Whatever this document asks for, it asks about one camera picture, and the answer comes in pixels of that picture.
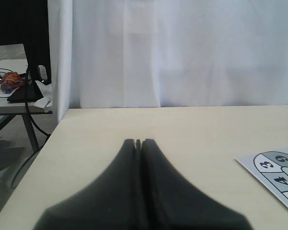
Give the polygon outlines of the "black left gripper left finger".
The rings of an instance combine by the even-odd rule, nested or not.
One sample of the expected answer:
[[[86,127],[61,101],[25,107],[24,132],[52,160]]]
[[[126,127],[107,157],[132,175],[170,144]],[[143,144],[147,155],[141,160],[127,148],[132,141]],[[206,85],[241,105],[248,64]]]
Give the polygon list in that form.
[[[36,230],[138,230],[140,141],[126,139],[110,165],[87,187],[47,208]]]

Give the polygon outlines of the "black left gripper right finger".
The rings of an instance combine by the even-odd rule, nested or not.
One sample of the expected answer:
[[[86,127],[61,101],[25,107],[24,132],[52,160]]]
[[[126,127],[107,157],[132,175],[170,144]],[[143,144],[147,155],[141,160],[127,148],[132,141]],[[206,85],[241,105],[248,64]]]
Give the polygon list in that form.
[[[250,230],[247,218],[196,188],[156,141],[141,148],[141,181],[150,230]]]

